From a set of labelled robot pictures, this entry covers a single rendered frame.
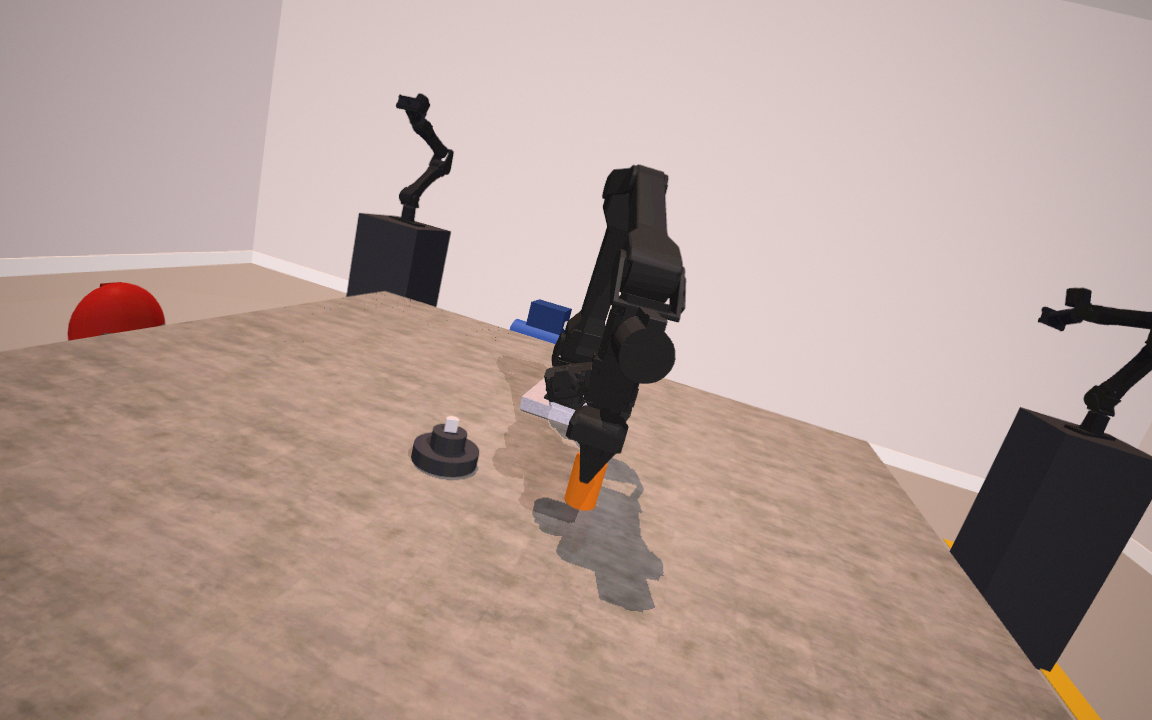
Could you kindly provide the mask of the orange knob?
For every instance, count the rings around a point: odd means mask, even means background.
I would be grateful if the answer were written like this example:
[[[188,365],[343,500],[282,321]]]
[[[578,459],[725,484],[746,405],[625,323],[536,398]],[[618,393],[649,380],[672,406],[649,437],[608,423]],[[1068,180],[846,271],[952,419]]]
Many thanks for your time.
[[[573,509],[579,510],[591,510],[594,509],[596,498],[599,497],[600,488],[602,488],[602,479],[605,475],[605,469],[607,464],[596,473],[593,480],[589,484],[579,482],[579,454],[576,455],[575,461],[573,461],[573,471],[570,477],[570,483],[566,488],[564,501],[573,506]]]

